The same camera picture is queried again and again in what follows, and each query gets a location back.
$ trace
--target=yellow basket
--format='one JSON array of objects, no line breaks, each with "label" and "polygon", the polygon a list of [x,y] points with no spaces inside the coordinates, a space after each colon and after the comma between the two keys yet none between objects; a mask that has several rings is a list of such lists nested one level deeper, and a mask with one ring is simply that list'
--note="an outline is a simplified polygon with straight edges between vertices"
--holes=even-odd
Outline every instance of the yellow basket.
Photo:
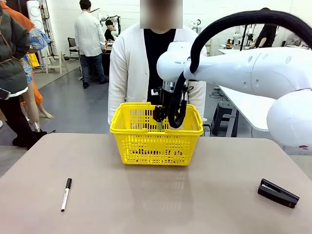
[{"label": "yellow basket", "polygon": [[162,130],[153,120],[154,105],[123,103],[111,124],[121,160],[124,164],[178,165],[190,164],[197,140],[203,134],[198,111],[187,105],[182,126],[173,129],[165,119]]}]

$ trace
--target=white wall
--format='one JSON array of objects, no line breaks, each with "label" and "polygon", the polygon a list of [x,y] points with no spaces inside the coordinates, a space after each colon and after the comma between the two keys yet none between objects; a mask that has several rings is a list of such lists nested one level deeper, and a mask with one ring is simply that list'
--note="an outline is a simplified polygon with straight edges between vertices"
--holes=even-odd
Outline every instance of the white wall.
[{"label": "white wall", "polygon": [[[91,0],[92,9],[100,8],[98,12],[107,15],[121,16],[121,29],[124,30],[130,25],[139,22],[140,0]],[[74,22],[80,14],[78,0],[47,0],[51,18],[52,29],[54,32],[55,43],[58,50],[63,54],[69,54],[68,37],[75,37]],[[183,1],[183,22],[186,25],[190,21],[200,19],[202,27],[208,26],[213,21],[240,11],[259,10],[268,7],[272,10],[290,12],[299,16],[312,26],[311,0],[241,0],[235,3],[233,0],[184,0]],[[260,32],[262,25],[256,27],[256,35]],[[224,44],[227,39],[232,39],[235,33],[234,28],[227,29],[216,35],[212,40],[211,55],[218,55],[219,44]],[[280,46],[283,39],[289,32],[280,28],[279,35],[275,39],[274,46]]]}]

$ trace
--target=black shirt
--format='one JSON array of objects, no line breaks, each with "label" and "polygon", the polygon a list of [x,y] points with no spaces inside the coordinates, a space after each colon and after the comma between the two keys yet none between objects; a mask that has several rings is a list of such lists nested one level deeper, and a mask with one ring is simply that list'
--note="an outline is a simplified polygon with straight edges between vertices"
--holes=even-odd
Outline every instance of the black shirt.
[{"label": "black shirt", "polygon": [[107,41],[108,41],[109,39],[110,39],[110,40],[115,40],[114,37],[112,36],[111,31],[110,31],[109,29],[106,29],[104,36],[105,36],[105,39],[106,39]]},{"label": "black shirt", "polygon": [[263,48],[265,47],[272,47],[272,44],[275,39],[275,34],[276,34],[277,26],[274,24],[265,24],[258,36],[257,41],[255,42],[255,46],[258,47],[261,40],[263,38],[267,38],[265,43],[263,44]]},{"label": "black shirt", "polygon": [[147,101],[150,101],[153,105],[159,105],[159,96],[152,95],[152,89],[159,89],[162,87],[163,80],[157,73],[157,61],[159,57],[168,50],[168,46],[174,41],[176,35],[176,29],[170,29],[163,34],[154,33],[151,29],[144,29],[144,40],[146,55],[148,60],[148,67],[150,70],[150,78],[148,84]]}]

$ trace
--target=white shirt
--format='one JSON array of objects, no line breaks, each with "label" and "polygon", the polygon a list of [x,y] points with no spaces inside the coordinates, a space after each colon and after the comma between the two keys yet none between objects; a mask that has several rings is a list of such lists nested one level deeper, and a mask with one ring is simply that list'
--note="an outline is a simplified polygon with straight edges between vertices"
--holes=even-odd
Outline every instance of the white shirt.
[{"label": "white shirt", "polygon": [[97,56],[105,49],[105,36],[97,18],[87,11],[75,21],[75,41],[81,55]]},{"label": "white shirt", "polygon": [[[198,34],[184,26],[177,29],[174,41],[187,41],[191,45]],[[201,54],[207,56],[204,47]],[[125,98],[127,102],[146,102],[149,84],[149,66],[146,55],[144,30],[135,24],[124,30],[113,44],[111,52],[108,96],[108,123],[111,124],[116,109]],[[194,87],[189,102],[204,116],[206,83],[189,82]]]}]

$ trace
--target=white cardigan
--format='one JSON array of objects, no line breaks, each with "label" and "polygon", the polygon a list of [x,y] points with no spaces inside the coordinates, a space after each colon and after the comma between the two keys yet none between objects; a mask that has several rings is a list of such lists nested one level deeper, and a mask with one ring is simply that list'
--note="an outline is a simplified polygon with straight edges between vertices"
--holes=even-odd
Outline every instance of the white cardigan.
[{"label": "white cardigan", "polygon": [[[197,33],[184,26],[177,29],[174,41],[193,44]],[[114,42],[109,75],[108,123],[111,124],[116,109],[125,98],[127,102],[146,102],[149,84],[149,66],[146,56],[144,30],[135,24],[123,31]],[[206,83],[189,82],[194,89],[189,94],[189,102],[204,116]]]}]

